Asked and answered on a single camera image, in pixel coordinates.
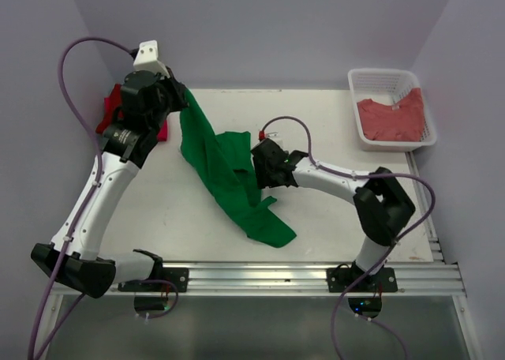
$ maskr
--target green cloth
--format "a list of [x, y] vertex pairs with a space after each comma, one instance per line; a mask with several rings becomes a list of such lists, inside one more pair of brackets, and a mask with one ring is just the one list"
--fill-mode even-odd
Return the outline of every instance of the green cloth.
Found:
[[193, 94], [186, 90], [185, 97], [189, 107], [181, 112], [181, 152], [215, 201], [249, 238], [275, 248], [291, 242], [297, 235], [268, 209], [277, 200], [261, 200], [251, 164], [251, 134], [216, 136]]

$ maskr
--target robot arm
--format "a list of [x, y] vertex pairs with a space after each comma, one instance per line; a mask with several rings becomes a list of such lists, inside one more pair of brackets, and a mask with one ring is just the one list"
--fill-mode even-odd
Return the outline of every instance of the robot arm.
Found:
[[98, 160], [69, 217], [50, 244], [36, 244], [32, 259], [50, 275], [63, 244], [70, 241], [57, 281], [93, 298], [102, 296], [113, 283], [155, 278], [163, 266], [160, 257], [134, 250], [115, 257], [99, 255], [103, 234], [122, 194], [156, 146], [156, 136], [170, 112], [186, 107], [184, 85], [158, 60], [156, 41], [139, 46], [134, 72], [121, 86], [122, 105], [100, 138], [103, 169], [98, 188], [86, 204], [72, 238], [70, 222], [88, 191], [95, 185]]
[[[389, 250], [415, 212], [414, 204], [395, 178], [353, 179], [331, 174], [315, 166], [307, 153], [285, 152], [270, 138], [263, 139], [251, 153], [260, 189], [276, 186], [317, 189], [356, 207], [366, 237], [351, 267], [354, 278], [368, 271]], [[344, 174], [391, 173], [382, 167], [367, 172], [317, 161], [316, 164]], [[375, 275], [382, 266], [383, 263], [370, 275]]]

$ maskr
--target table surface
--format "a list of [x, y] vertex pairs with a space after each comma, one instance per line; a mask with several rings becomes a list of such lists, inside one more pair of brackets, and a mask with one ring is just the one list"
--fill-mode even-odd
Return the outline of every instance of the table surface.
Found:
[[[363, 152], [349, 91], [214, 90], [193, 94], [216, 133], [249, 131], [252, 144], [263, 124], [279, 115], [302, 119], [312, 133], [317, 159], [340, 167], [374, 171], [378, 166], [409, 172], [404, 153]], [[351, 204], [315, 190], [276, 188], [264, 191], [279, 200], [271, 210], [297, 237], [280, 249], [248, 239], [215, 203], [196, 172], [183, 159], [178, 114], [169, 117], [169, 140], [160, 143], [125, 191], [103, 237], [101, 253], [140, 248], [165, 261], [352, 261], [365, 238]], [[305, 151], [305, 132], [295, 122], [274, 123], [290, 151]], [[413, 183], [400, 180], [416, 203]], [[426, 228], [407, 235], [391, 261], [433, 261]]]

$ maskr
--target black mounting bracket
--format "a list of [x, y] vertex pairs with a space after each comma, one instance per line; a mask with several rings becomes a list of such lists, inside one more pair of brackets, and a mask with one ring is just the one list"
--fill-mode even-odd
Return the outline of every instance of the black mounting bracket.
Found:
[[[326, 282], [330, 293], [342, 293], [360, 274], [356, 273], [355, 266], [347, 267], [346, 264], [337, 268], [326, 270]], [[375, 275], [367, 276], [351, 292], [395, 293], [398, 291], [395, 270], [382, 267]]]
[[[189, 269], [187, 268], [163, 268], [157, 279], [165, 279], [170, 281], [177, 287], [179, 293], [185, 293], [188, 290]], [[130, 292], [161, 292], [165, 290], [165, 286], [161, 283], [137, 283], [130, 281], [128, 283], [120, 283], [119, 291]]]

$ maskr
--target gray partition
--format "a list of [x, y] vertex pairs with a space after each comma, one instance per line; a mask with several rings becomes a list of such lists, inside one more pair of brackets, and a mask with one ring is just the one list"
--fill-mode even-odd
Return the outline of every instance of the gray partition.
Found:
[[[66, 296], [62, 311], [73, 297]], [[86, 299], [50, 347], [47, 360], [335, 358], [330, 315], [336, 298], [183, 297], [173, 313], [134, 317], [133, 297]], [[380, 321], [405, 340], [411, 359], [469, 358], [453, 300], [385, 298]], [[337, 333], [352, 359], [404, 359], [382, 328], [339, 310]]]

